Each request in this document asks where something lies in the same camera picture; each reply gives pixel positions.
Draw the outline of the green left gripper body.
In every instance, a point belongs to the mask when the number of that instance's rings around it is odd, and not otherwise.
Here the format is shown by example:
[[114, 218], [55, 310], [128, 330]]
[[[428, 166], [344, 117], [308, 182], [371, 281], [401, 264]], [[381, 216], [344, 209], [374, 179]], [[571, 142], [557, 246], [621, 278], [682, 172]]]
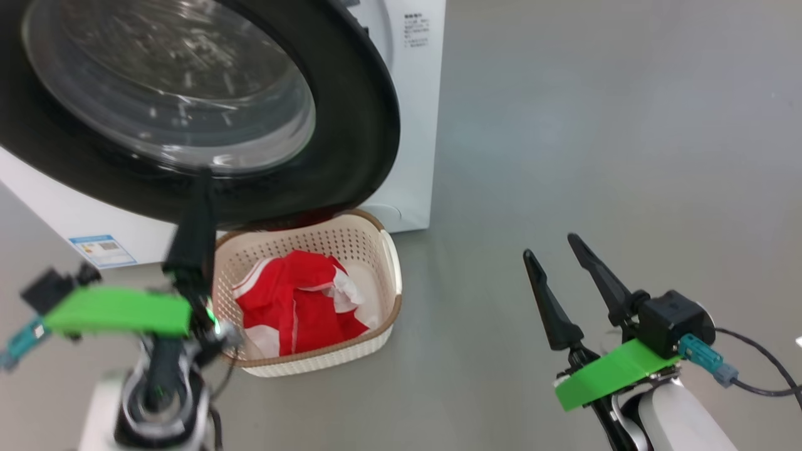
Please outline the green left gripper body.
[[192, 306], [177, 295], [114, 286], [87, 286], [72, 291], [44, 315], [50, 331], [151, 333], [185, 337], [191, 332]]

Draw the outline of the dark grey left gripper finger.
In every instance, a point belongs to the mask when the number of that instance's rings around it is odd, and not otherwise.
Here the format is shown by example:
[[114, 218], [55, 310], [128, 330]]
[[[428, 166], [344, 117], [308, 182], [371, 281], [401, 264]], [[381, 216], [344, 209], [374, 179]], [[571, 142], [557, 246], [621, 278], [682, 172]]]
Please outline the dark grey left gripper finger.
[[213, 176], [211, 169], [204, 168], [195, 180], [188, 208], [163, 262], [163, 274], [184, 296], [211, 294], [216, 240]]

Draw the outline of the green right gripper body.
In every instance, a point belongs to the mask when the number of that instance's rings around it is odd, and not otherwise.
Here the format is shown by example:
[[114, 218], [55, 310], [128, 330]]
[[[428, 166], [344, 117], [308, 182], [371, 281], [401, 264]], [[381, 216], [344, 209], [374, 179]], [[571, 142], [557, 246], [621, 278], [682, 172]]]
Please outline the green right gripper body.
[[565, 412], [593, 409], [613, 450], [647, 450], [647, 437], [636, 423], [624, 417], [618, 394], [652, 380], [654, 374], [679, 362], [677, 355], [663, 358], [639, 340], [630, 340], [610, 353], [589, 361], [588, 349], [571, 351], [574, 363], [567, 376], [555, 381], [554, 391]]

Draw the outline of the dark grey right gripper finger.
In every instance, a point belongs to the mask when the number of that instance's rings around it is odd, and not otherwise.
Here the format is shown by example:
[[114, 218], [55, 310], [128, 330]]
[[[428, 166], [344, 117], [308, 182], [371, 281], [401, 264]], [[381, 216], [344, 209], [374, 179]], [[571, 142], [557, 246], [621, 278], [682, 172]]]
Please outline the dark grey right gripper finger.
[[569, 233], [567, 240], [576, 260], [590, 274], [598, 288], [608, 308], [611, 325], [621, 328], [632, 326], [633, 318], [638, 315], [640, 306], [650, 299], [650, 295], [643, 289], [630, 291], [578, 234]]
[[551, 291], [547, 274], [533, 251], [524, 250], [523, 262], [550, 349], [564, 351], [580, 345], [584, 334], [578, 325], [570, 321]]

